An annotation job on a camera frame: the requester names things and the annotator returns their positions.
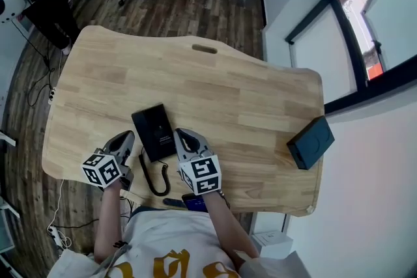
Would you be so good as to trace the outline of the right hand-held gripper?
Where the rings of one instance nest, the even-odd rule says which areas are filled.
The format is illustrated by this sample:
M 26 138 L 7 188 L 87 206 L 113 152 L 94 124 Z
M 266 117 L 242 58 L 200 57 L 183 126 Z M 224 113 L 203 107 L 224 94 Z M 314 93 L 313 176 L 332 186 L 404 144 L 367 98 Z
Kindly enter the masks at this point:
M 222 172 L 218 156 L 202 135 L 185 128 L 173 132 L 181 179 L 194 195 L 221 190 Z

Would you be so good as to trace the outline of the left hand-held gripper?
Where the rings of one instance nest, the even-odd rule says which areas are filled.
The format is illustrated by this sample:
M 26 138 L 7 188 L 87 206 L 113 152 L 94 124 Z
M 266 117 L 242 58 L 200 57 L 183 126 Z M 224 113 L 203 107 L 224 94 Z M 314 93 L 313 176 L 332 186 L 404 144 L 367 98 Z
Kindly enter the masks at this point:
M 97 148 L 81 164 L 87 183 L 105 189 L 120 181 L 121 189 L 129 191 L 134 174 L 126 162 L 134 141 L 133 131 L 128 130 L 112 137 L 102 148 Z

